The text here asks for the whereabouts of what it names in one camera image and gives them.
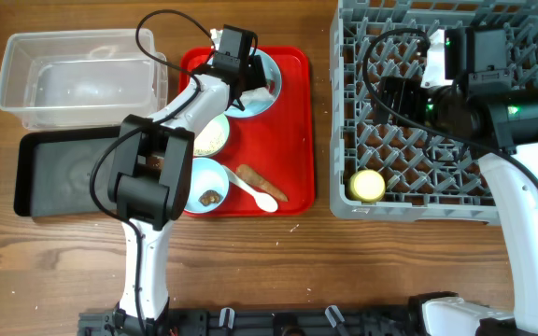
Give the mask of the light blue bowl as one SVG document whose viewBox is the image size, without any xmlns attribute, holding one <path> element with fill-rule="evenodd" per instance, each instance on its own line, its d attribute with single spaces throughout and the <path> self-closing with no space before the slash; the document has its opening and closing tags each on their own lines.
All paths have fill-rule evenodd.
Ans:
<svg viewBox="0 0 538 336">
<path fill-rule="evenodd" d="M 209 158 L 195 158 L 192 162 L 191 188 L 185 211 L 188 214 L 201 215 L 217 210 L 226 200 L 230 182 L 222 166 Z M 219 204 L 203 206 L 198 199 L 207 190 L 213 189 L 223 196 Z"/>
</svg>

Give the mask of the yellow plastic cup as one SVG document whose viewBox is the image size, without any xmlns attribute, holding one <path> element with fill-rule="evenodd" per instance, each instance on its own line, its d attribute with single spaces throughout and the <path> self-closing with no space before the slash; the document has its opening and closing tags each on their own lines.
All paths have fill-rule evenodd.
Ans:
<svg viewBox="0 0 538 336">
<path fill-rule="evenodd" d="M 375 170 L 361 170 L 348 181 L 348 192 L 354 200 L 366 203 L 380 201 L 386 192 L 384 177 Z"/>
</svg>

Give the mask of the mint green bowl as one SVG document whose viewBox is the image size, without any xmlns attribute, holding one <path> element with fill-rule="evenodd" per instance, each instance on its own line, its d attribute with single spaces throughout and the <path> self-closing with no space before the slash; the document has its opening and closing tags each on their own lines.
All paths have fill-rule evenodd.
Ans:
<svg viewBox="0 0 538 336">
<path fill-rule="evenodd" d="M 230 123 L 224 114 L 212 119 L 194 140 L 195 157 L 211 157 L 226 145 L 230 135 Z"/>
</svg>

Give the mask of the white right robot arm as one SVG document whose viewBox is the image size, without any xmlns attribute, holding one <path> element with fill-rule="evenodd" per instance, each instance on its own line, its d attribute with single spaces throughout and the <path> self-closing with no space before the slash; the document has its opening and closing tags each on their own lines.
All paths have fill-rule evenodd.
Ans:
<svg viewBox="0 0 538 336">
<path fill-rule="evenodd" d="M 448 29 L 438 46 L 445 84 L 383 77 L 368 90 L 380 122 L 459 142 L 485 178 L 503 229 L 514 286 L 509 313 L 437 294 L 418 300 L 427 335 L 538 335 L 538 88 L 522 88 L 501 27 Z"/>
</svg>

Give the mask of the white napkin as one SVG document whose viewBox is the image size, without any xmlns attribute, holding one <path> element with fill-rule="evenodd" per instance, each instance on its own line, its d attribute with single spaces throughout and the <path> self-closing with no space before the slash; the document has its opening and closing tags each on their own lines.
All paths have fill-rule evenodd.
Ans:
<svg viewBox="0 0 538 336">
<path fill-rule="evenodd" d="M 266 110 L 274 101 L 275 96 L 266 88 L 244 91 L 240 97 L 247 113 L 256 115 Z"/>
</svg>

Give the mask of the red snack wrapper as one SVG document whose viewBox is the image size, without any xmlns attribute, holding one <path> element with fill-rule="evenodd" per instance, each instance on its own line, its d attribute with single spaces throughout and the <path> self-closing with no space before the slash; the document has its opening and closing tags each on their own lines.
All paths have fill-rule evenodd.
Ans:
<svg viewBox="0 0 538 336">
<path fill-rule="evenodd" d="M 268 80 L 266 81 L 266 86 L 265 86 L 265 88 L 266 88 L 270 93 L 273 93 L 273 92 L 274 92 L 275 87 L 276 87 L 276 83 L 275 83 L 273 80 L 268 79 Z"/>
</svg>

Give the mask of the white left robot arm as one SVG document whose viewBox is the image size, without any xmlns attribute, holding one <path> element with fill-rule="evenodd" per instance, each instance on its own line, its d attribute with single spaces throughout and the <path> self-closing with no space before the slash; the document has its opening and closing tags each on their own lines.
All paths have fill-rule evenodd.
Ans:
<svg viewBox="0 0 538 336">
<path fill-rule="evenodd" d="M 188 73 L 190 82 L 171 103 L 147 118 L 128 116 L 106 151 L 113 158 L 107 194 L 126 238 L 122 298 L 106 329 L 118 335 L 166 335 L 169 235 L 191 188 L 196 135 L 243 92 L 264 86 L 255 33 L 224 26 L 210 60 Z"/>
</svg>

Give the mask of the white rice pile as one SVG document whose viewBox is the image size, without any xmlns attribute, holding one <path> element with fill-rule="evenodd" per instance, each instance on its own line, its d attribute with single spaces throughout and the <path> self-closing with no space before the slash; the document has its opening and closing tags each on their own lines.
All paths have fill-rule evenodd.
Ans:
<svg viewBox="0 0 538 336">
<path fill-rule="evenodd" d="M 195 138 L 193 153 L 195 156 L 208 156 L 221 149 L 225 142 L 225 133 L 220 124 L 211 121 Z"/>
</svg>

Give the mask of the white plastic spoon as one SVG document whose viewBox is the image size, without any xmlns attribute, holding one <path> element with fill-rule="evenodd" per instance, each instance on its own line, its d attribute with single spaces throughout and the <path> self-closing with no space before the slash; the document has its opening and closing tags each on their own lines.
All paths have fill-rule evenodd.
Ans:
<svg viewBox="0 0 538 336">
<path fill-rule="evenodd" d="M 235 184 L 241 190 L 249 194 L 255 204 L 264 212 L 274 213 L 278 209 L 277 201 L 269 194 L 264 192 L 259 192 L 255 190 L 252 186 L 247 184 L 244 180 L 238 177 L 232 170 L 227 166 L 222 165 L 223 170 L 228 176 L 228 179 L 231 183 Z"/>
</svg>

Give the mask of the brown food scrap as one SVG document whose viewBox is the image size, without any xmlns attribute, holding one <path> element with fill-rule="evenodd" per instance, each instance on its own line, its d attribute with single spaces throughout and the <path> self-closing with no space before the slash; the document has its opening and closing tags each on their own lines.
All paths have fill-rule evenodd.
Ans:
<svg viewBox="0 0 538 336">
<path fill-rule="evenodd" d="M 223 196 L 213 189 L 205 191 L 198 199 L 199 203 L 203 206 L 210 206 L 211 204 L 219 204 L 223 201 Z"/>
</svg>

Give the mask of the brown carrot piece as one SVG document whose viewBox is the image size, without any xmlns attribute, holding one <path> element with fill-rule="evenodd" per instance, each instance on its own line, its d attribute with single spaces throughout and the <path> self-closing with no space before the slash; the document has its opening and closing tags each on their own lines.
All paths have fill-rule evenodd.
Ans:
<svg viewBox="0 0 538 336">
<path fill-rule="evenodd" d="M 289 200 L 284 192 L 267 181 L 247 164 L 240 164 L 236 168 L 236 175 L 249 185 L 265 191 L 281 202 L 287 202 Z"/>
</svg>

